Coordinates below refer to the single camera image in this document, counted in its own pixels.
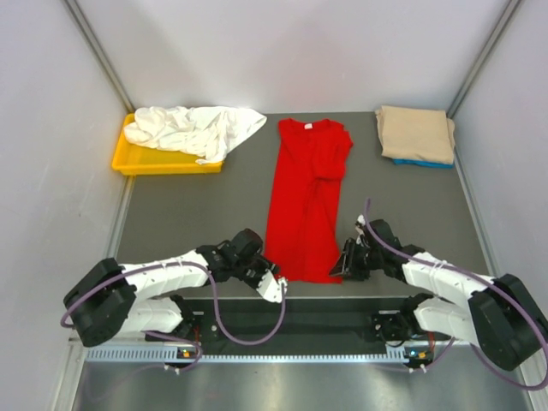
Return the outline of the red t-shirt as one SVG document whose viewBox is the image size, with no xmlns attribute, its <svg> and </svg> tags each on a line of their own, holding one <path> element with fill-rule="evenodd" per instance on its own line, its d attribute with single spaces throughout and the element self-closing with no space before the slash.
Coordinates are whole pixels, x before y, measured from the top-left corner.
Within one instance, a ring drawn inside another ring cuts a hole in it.
<svg viewBox="0 0 548 411">
<path fill-rule="evenodd" d="M 331 284 L 340 257 L 337 213 L 353 146 L 343 124 L 330 119 L 278 123 L 280 147 L 266 225 L 266 257 L 290 281 Z"/>
</svg>

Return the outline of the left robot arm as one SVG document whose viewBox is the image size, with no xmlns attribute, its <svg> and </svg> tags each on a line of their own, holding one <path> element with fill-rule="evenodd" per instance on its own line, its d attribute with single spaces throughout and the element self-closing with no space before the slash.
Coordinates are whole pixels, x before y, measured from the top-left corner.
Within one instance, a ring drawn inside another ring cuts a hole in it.
<svg viewBox="0 0 548 411">
<path fill-rule="evenodd" d="M 75 330 L 87 348 L 137 332 L 151 341 L 163 335 L 182 340 L 192 336 L 200 322 L 179 290 L 215 286 L 231 278 L 265 301 L 280 303 L 288 284 L 262 249 L 260 236 L 244 229 L 231 240 L 169 259 L 140 264 L 102 259 L 65 295 L 62 325 Z"/>
</svg>

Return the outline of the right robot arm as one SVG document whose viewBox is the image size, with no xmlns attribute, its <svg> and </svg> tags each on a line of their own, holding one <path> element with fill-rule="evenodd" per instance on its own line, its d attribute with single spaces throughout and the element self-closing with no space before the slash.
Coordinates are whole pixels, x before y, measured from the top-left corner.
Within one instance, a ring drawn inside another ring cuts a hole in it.
<svg viewBox="0 0 548 411">
<path fill-rule="evenodd" d="M 518 277 L 465 274 L 421 247 L 403 246 L 382 219 L 360 217 L 355 228 L 357 236 L 346 240 L 331 278 L 365 281 L 382 271 L 422 290 L 393 313 L 372 316 L 378 339 L 401 345 L 444 334 L 471 344 L 505 371 L 546 346 L 547 319 Z"/>
</svg>

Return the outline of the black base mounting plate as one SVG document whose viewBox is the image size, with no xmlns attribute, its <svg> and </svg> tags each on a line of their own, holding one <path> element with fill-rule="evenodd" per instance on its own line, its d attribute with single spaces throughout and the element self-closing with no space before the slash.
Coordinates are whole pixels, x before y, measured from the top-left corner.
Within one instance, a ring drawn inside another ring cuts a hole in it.
<svg viewBox="0 0 548 411">
<path fill-rule="evenodd" d="M 400 313 L 403 298 L 184 299 L 180 337 L 206 354 L 380 354 L 425 340 Z"/>
</svg>

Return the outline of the folded blue t-shirt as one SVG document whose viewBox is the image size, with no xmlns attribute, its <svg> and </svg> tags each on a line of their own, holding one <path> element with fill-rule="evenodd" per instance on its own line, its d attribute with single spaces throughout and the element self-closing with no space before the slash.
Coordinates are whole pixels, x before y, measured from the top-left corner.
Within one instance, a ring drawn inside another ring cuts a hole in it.
<svg viewBox="0 0 548 411">
<path fill-rule="evenodd" d="M 454 163 L 443 164 L 443 163 L 404 159 L 404 158 L 394 158 L 392 161 L 396 165 L 416 165 L 420 167 L 435 168 L 435 169 L 452 169 L 454 167 Z"/>
</svg>

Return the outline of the white t-shirt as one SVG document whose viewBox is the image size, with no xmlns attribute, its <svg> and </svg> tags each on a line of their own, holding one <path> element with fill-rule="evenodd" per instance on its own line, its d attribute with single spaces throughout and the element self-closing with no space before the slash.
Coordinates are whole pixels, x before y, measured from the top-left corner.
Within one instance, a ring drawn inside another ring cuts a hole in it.
<svg viewBox="0 0 548 411">
<path fill-rule="evenodd" d="M 227 106 L 142 107 L 123 128 L 134 145 L 194 155 L 197 164 L 214 164 L 256 134 L 267 117 L 249 108 Z"/>
</svg>

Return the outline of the yellow plastic bin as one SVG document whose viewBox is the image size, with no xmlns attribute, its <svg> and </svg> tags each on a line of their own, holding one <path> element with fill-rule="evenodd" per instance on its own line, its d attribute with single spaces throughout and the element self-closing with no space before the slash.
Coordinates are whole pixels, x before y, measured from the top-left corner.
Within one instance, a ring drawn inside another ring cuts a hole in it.
<svg viewBox="0 0 548 411">
<path fill-rule="evenodd" d="M 198 158 L 183 152 L 167 152 L 137 146 L 127 141 L 124 128 L 134 121 L 134 114 L 126 115 L 122 124 L 111 168 L 124 176 L 167 176 L 216 174 L 223 162 L 198 164 Z"/>
</svg>

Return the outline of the folded beige t-shirt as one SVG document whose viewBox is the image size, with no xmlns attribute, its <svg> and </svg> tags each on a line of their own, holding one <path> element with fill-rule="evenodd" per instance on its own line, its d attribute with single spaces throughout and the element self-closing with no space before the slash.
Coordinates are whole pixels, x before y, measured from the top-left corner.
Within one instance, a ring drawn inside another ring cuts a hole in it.
<svg viewBox="0 0 548 411">
<path fill-rule="evenodd" d="M 445 111 L 383 105 L 375 116 L 383 157 L 455 162 L 455 124 Z"/>
</svg>

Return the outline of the aluminium frame rail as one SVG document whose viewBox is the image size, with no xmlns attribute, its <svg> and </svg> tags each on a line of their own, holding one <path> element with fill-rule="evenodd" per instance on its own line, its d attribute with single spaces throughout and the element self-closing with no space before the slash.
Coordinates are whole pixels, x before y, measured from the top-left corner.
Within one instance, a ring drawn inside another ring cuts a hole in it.
<svg viewBox="0 0 548 411">
<path fill-rule="evenodd" d="M 188 372 L 140 363 L 88 363 L 75 410 L 544 410 L 535 355 L 505 378 L 492 374 L 463 342 L 427 372 L 369 363 L 200 362 Z"/>
</svg>

